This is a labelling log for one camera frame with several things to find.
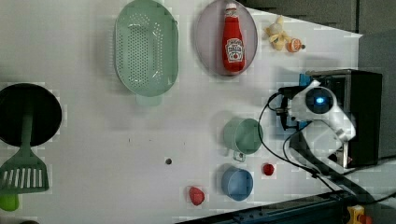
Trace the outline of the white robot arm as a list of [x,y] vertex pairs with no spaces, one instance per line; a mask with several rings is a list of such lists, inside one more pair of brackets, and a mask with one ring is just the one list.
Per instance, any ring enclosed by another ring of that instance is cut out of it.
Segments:
[[316,80],[306,87],[284,87],[278,92],[283,96],[276,110],[281,122],[293,119],[306,124],[290,137],[294,159],[354,195],[357,202],[371,203],[373,195],[344,176],[344,168],[329,159],[356,136],[355,126],[337,104],[334,93]]

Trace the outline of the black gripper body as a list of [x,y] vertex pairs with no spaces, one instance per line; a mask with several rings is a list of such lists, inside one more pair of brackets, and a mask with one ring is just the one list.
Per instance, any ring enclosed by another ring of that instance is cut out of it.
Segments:
[[282,96],[282,101],[280,107],[276,109],[276,114],[280,117],[280,122],[282,128],[286,131],[287,129],[295,129],[296,131],[300,130],[299,124],[297,121],[294,126],[289,126],[288,118],[293,120],[293,117],[290,115],[290,106],[292,98],[302,91],[304,87],[301,86],[293,86],[293,87],[283,87],[278,90],[278,94]]

